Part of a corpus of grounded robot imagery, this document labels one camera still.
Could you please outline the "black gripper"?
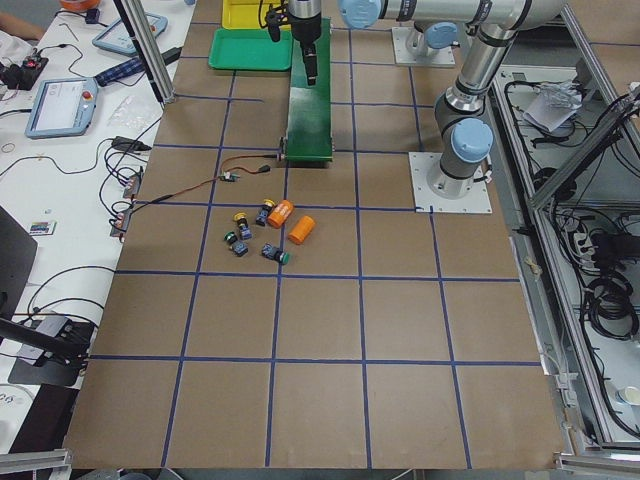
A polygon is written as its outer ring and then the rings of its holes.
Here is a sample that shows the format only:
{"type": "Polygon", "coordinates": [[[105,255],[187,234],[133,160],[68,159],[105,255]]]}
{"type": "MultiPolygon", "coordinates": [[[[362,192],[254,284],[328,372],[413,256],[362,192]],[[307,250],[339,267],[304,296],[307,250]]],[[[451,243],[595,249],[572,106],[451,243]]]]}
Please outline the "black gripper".
{"type": "Polygon", "coordinates": [[[317,81],[315,42],[321,36],[321,1],[291,0],[288,4],[288,20],[292,36],[300,43],[304,55],[307,85],[314,86],[317,81]]]}

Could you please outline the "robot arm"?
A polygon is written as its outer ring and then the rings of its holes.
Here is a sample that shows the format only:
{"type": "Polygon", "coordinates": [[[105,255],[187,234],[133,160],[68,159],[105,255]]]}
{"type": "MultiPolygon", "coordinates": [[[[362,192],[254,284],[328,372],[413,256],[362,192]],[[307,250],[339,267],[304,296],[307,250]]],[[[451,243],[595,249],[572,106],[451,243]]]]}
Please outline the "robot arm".
{"type": "Polygon", "coordinates": [[[429,188],[438,196],[468,194],[493,133],[479,119],[484,98],[517,33],[541,26],[564,8],[564,1],[340,1],[343,21],[365,29],[380,19],[396,22],[457,21],[476,29],[455,83],[439,97],[435,115],[444,142],[439,163],[429,170],[429,188]]]}

